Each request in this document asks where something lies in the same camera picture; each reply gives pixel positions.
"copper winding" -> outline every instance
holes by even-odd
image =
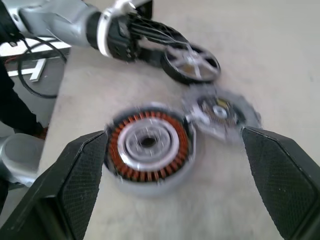
[[[127,166],[121,159],[118,153],[118,137],[122,129],[129,123],[138,121],[144,118],[160,118],[168,123],[170,123],[176,130],[179,138],[179,150],[175,159],[167,166],[158,171],[138,171]],[[176,171],[178,171],[186,161],[188,154],[188,137],[187,133],[182,126],[182,124],[175,119],[167,115],[164,112],[159,111],[145,111],[137,113],[133,116],[129,116],[127,119],[123,120],[118,126],[115,127],[114,131],[111,133],[111,139],[108,144],[108,153],[110,159],[112,160],[117,172],[124,178],[130,179],[132,181],[138,182],[156,182],[160,179],[164,179]]]

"silver wheel rim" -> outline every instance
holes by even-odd
[[[158,118],[128,124],[120,133],[117,148],[122,161],[138,171],[157,171],[170,164],[179,151],[175,128]]]
[[[205,81],[216,79],[220,74],[216,58],[208,51],[197,52],[190,44],[187,45],[187,49],[168,46],[166,50],[165,54],[169,64],[184,76]],[[208,60],[214,61],[217,67],[211,65]]]

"black cable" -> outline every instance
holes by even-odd
[[[33,46],[29,46],[28,43],[26,42],[25,39],[23,39],[22,41],[24,42],[27,50],[18,58],[17,60],[17,71],[18,71],[18,77],[19,77],[19,80],[22,84],[22,86],[28,90],[29,93],[31,93],[32,95],[35,95],[37,97],[40,97],[40,98],[43,98],[43,99],[55,99],[57,98],[57,95],[48,95],[48,94],[42,94],[40,92],[37,92],[35,90],[33,90],[27,83],[26,83],[26,80],[24,79],[24,76],[22,75],[22,62],[25,60],[26,56],[27,56],[27,53],[28,52],[32,52],[32,49],[35,49],[41,45],[47,45],[48,47],[52,48],[54,51],[56,51],[60,57],[62,58],[62,60],[64,61],[64,63],[67,62],[67,58],[65,57],[65,55],[58,49],[56,48],[55,46],[53,46],[51,43],[53,42],[60,42],[59,40],[57,39],[52,39],[52,40],[48,40],[48,41],[45,41],[45,40],[42,40],[38,37],[32,37],[31,39],[33,40],[36,40],[40,43],[37,43]]]

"table surface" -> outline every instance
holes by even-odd
[[[320,5],[299,2],[156,0],[154,19],[211,51],[222,68],[216,84],[244,95],[266,130],[293,138],[319,164]],[[102,10],[112,1],[90,3]],[[151,101],[180,108],[187,89],[161,69],[74,47],[40,172],[68,142],[102,130],[121,110]],[[244,148],[203,134],[197,143],[192,174],[161,198],[119,192],[103,166],[85,239],[282,239],[255,187]]]

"person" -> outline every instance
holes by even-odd
[[[5,65],[0,62],[0,121],[13,128],[16,133],[45,139],[48,128],[43,128],[37,122],[36,115],[29,110],[14,91],[14,85]]]

